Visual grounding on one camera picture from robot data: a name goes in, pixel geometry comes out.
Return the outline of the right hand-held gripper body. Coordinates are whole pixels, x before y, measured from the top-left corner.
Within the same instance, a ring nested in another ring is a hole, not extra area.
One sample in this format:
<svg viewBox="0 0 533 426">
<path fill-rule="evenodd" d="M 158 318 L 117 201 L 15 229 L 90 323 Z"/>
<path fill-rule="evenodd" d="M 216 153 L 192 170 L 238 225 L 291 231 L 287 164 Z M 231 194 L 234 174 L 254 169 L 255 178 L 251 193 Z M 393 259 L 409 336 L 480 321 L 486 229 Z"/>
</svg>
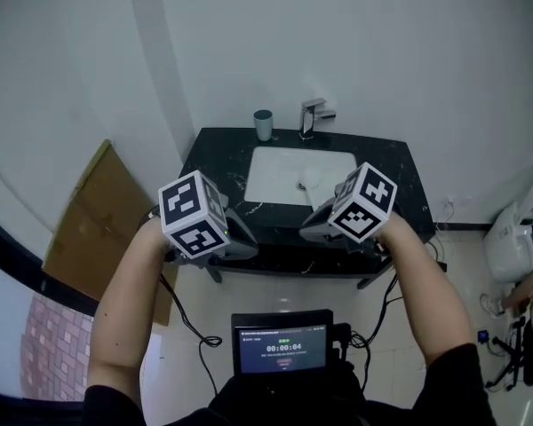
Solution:
<svg viewBox="0 0 533 426">
<path fill-rule="evenodd" d="M 396 183 L 365 162 L 336 185 L 333 197 L 314 208 L 299 234 L 349 254 L 386 256 L 375 233 L 391 216 L 396 193 Z"/>
</svg>

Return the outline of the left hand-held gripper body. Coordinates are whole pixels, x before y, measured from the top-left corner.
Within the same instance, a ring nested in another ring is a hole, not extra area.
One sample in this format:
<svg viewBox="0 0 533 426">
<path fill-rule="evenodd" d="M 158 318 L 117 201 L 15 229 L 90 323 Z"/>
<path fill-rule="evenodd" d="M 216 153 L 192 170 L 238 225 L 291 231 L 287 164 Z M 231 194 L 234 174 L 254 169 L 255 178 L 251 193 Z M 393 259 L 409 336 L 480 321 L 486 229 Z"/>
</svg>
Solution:
<svg viewBox="0 0 533 426">
<path fill-rule="evenodd" d="M 160 188 L 158 197 L 158 216 L 175 263 L 203 267 L 218 260 L 247 260 L 259 253 L 249 227 L 201 171 Z"/>
</svg>

